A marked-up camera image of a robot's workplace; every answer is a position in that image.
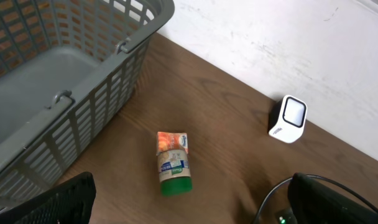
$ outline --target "green lid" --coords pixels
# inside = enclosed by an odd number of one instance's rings
[[[161,183],[163,196],[178,195],[189,192],[192,189],[190,177],[177,177],[165,180]]]

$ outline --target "orange label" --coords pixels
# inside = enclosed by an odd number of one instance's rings
[[[157,152],[159,155],[161,152],[168,150],[183,149],[188,154],[188,136],[186,133],[157,133]]]

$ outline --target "white wall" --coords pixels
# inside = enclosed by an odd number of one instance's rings
[[[378,15],[359,2],[175,0],[159,32],[378,160]]]

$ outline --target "basket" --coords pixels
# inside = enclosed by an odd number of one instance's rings
[[[172,0],[0,0],[0,213],[48,190],[131,96]]]

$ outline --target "brown wooden surface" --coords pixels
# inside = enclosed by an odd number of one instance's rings
[[[293,144],[269,137],[273,104],[155,35],[132,98],[61,181],[93,173],[91,223],[250,223],[271,186],[295,172],[337,180],[378,207],[377,161],[310,122]],[[157,131],[188,133],[190,193],[161,196]],[[262,223],[287,206],[286,189],[268,203]]]

